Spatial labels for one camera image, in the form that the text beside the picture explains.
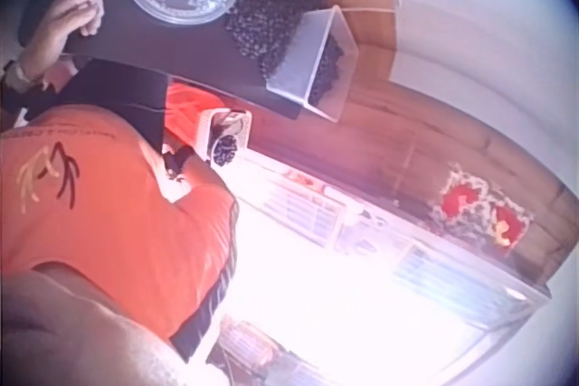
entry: orange cloth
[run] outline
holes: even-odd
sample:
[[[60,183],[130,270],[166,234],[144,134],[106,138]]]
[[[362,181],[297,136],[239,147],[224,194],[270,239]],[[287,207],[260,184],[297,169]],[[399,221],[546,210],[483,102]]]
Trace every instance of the orange cloth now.
[[[224,107],[214,94],[183,83],[173,83],[166,92],[165,126],[184,143],[193,144],[201,112]]]
[[[2,134],[0,157],[3,274],[66,264],[164,340],[217,281],[233,197],[199,185],[168,202],[162,158],[113,113],[53,108]]]

